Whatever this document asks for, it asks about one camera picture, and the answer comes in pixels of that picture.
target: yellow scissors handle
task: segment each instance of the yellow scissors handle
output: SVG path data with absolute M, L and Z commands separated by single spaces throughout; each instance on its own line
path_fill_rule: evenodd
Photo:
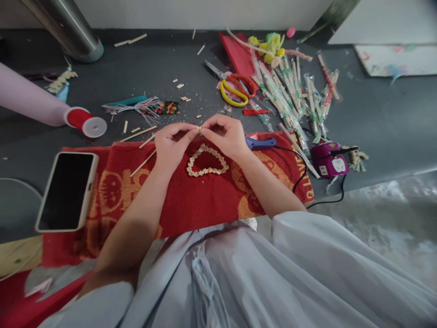
M 226 92 L 224 91 L 224 88 L 228 89 L 229 92 L 231 92 L 231 93 L 233 93 L 233 94 L 236 94 L 237 96 L 241 97 L 241 98 L 244 100 L 244 102 L 235 102 L 235 101 L 229 99 L 228 95 L 227 95 Z M 238 91 L 238 90 L 234 90 L 233 88 L 231 88 L 231 87 L 229 86 L 229 84 L 226 83 L 226 80 L 222 80 L 222 81 L 220 82 L 220 91 L 222 92 L 222 96 L 223 96 L 223 98 L 225 99 L 225 101 L 226 101 L 228 104 L 231 104 L 232 106 L 235 106 L 235 107 L 244 107 L 244 106 L 247 105 L 247 102 L 249 101 L 249 99 L 246 97 L 246 95 L 244 95 L 243 93 L 241 93 L 241 92 Z

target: hand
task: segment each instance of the hand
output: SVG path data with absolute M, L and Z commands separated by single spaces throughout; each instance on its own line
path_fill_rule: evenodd
M 197 126 L 188 123 L 173 123 L 159 130 L 155 135 L 155 167 L 172 175 L 198 133 Z
M 218 130 L 223 135 L 219 135 L 211 130 L 214 125 L 218 125 Z M 206 139 L 212 141 L 220 150 L 233 159 L 239 162 L 240 159 L 252 154 L 247 146 L 244 138 L 244 131 L 241 122 L 235 118 L 230 118 L 225 115 L 214 115 L 202 125 L 200 132 Z

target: heart made of wooden pieces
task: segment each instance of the heart made of wooden pieces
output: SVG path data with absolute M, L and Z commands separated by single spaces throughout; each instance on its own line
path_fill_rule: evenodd
M 220 163 L 222 165 L 222 169 L 219 170 L 219 169 L 213 169 L 213 168 L 209 167 L 207 169 L 203 169 L 203 170 L 198 171 L 198 172 L 193 172 L 192 168 L 193 168 L 194 161 L 196 160 L 197 157 L 199 157 L 199 155 L 201 153 L 203 153 L 205 151 L 212 154 L 215 158 L 217 158 L 220 161 Z M 223 156 L 221 156 L 217 150 L 206 146 L 204 143 L 201 144 L 200 148 L 197 150 L 197 152 L 195 152 L 194 155 L 191 156 L 190 161 L 188 162 L 188 166 L 187 166 L 188 175 L 194 176 L 194 177 L 199 177 L 199 176 L 202 176 L 202 175 L 207 174 L 207 173 L 222 174 L 222 173 L 225 173 L 228 169 L 229 169 L 229 166 L 226 164 Z

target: purple glue gun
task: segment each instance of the purple glue gun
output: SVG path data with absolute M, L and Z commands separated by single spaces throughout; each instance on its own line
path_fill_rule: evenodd
M 275 138 L 268 138 L 267 140 L 256 140 L 248 137 L 247 134 L 244 134 L 244 137 L 246 138 L 246 143 L 250 150 L 272 148 L 276 145 Z

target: smartphone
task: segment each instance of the smartphone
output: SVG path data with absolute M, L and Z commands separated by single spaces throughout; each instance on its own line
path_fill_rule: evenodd
M 35 224 L 37 232 L 76 231 L 85 224 L 99 157 L 92 153 L 56 155 Z

